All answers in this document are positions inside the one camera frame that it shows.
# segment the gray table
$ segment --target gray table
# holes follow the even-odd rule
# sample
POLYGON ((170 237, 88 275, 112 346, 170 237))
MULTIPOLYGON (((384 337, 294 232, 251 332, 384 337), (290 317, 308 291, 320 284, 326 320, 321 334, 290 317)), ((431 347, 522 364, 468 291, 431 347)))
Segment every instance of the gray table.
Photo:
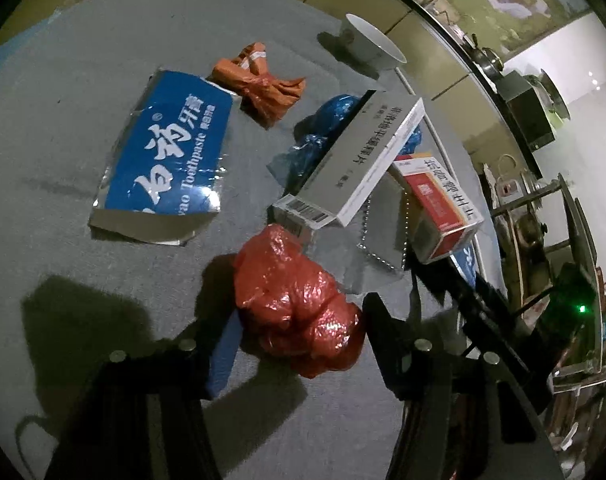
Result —
MULTIPOLYGON (((147 351, 178 335, 195 308, 225 300, 217 280, 229 276, 217 277, 216 257, 265 225, 282 193, 266 165, 293 143, 294 126, 336 94, 403 90, 393 72, 374 81, 318 43, 338 26, 294 0, 85 0, 0 65, 0 445, 24 476, 19 449, 42 478, 110 351, 147 351), (234 119, 222 213, 184 248, 92 239, 97 184, 148 76, 158 66, 207 75, 253 41, 266 44, 274 74, 305 76, 307 89, 269 131, 234 119)), ((467 154, 438 128, 488 217, 467 154)), ((491 228, 486 238, 484 259, 499 266, 491 228)), ((407 310, 412 288, 406 277, 382 293, 407 310)), ((417 291, 424 316, 450 306, 417 291)), ((312 381, 240 352, 225 395, 206 407, 221 470, 239 479, 383 478, 400 415, 367 343, 352 370, 312 381)))

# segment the metal screw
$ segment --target metal screw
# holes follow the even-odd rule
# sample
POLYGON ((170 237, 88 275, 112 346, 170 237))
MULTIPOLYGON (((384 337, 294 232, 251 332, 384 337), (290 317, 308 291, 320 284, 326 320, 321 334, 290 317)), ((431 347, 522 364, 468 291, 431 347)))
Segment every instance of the metal screw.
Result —
POLYGON ((414 346, 421 352, 429 352, 432 350, 432 341, 429 341, 428 339, 417 339, 414 341, 414 346))
POLYGON ((128 356, 123 350, 115 350, 110 354, 110 361, 113 363, 121 363, 128 356))
POLYGON ((500 363, 500 357, 494 352, 485 352, 483 354, 483 360, 490 365, 497 365, 500 363))
POLYGON ((179 341, 179 348, 184 352, 191 352, 196 348, 196 341, 194 339, 181 339, 179 341))

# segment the blue plastic bag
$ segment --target blue plastic bag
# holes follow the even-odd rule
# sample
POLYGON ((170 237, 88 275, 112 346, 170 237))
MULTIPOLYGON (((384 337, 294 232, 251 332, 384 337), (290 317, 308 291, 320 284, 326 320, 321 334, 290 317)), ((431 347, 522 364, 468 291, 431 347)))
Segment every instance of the blue plastic bag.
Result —
POLYGON ((358 97, 341 94, 317 110, 310 120, 309 133, 268 165, 268 170, 279 184, 288 191, 301 187, 337 139, 341 121, 359 100, 358 97))

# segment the toothpaste box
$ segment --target toothpaste box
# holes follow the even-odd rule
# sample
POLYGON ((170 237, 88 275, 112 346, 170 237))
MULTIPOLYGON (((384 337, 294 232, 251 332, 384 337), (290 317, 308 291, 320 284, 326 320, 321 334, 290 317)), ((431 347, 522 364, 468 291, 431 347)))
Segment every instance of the toothpaste box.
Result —
POLYGON ((349 224, 424 115, 420 97, 368 91, 298 195, 273 204, 277 221, 303 239, 334 220, 349 224))
POLYGON ((198 76, 160 70, 118 137, 90 225, 179 245, 221 209, 230 113, 240 98, 198 76))
POLYGON ((436 158, 401 155, 390 173, 409 196, 408 237, 419 261, 445 258, 468 244, 483 217, 436 158))

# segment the red plastic bag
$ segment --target red plastic bag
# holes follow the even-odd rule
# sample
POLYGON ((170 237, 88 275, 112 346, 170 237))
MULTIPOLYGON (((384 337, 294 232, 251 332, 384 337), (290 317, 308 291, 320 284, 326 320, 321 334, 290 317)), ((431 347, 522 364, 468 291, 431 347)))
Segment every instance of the red plastic bag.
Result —
POLYGON ((266 352, 291 357, 309 378, 356 362, 365 339, 360 309, 280 225, 250 238, 234 267, 237 306, 266 352))
POLYGON ((248 98, 266 126, 282 119, 305 89, 305 78, 285 81, 270 74, 265 45, 258 42, 245 47, 232 60, 219 60, 211 78, 248 98))

